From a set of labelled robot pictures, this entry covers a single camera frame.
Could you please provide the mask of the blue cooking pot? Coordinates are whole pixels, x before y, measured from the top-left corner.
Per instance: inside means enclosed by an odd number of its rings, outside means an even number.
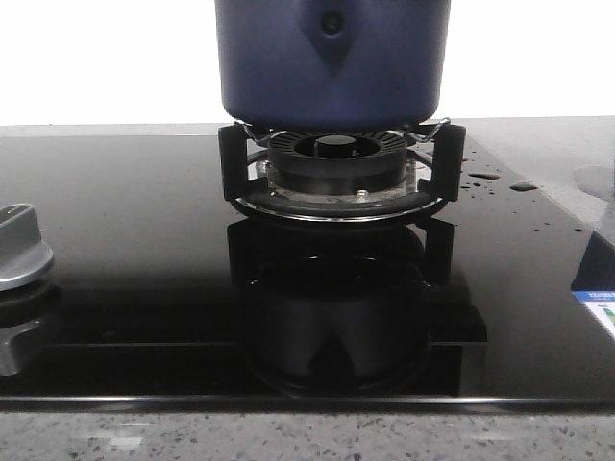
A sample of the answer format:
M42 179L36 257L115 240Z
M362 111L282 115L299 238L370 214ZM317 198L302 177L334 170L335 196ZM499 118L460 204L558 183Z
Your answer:
M217 1L235 119L329 132L414 126L438 107L448 1Z

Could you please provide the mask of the black pot support grate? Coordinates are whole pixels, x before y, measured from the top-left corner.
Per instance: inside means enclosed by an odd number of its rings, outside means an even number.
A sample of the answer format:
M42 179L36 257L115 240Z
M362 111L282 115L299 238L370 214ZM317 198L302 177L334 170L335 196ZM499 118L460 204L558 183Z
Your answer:
M244 214L333 225L412 220L457 200L466 130L443 119L436 124L384 130L407 143L406 176L381 191L351 195L308 194L271 181L269 141L282 133L237 122L218 132L224 198Z

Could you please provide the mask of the black glass cooktop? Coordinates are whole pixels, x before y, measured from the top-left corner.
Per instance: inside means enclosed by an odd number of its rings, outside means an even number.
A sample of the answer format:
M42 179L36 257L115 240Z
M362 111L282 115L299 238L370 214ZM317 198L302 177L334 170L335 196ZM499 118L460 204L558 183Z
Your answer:
M468 141L411 224L247 218L214 135L5 137L54 264L1 295L6 409L610 412L614 251Z

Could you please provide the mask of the silver stove control knob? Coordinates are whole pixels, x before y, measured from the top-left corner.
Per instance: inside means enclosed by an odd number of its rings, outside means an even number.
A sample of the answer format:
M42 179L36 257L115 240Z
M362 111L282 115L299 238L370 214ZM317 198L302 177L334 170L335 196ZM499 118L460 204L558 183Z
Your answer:
M13 204L1 208L1 291L9 291L45 276L54 254L43 240L35 208Z

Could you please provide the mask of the blue white energy label sticker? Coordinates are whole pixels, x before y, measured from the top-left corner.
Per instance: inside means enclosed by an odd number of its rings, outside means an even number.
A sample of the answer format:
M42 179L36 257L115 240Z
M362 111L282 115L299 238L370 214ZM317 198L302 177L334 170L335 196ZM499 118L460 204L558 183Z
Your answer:
M575 298L589 311L604 331L615 337L615 292L606 290L573 291Z

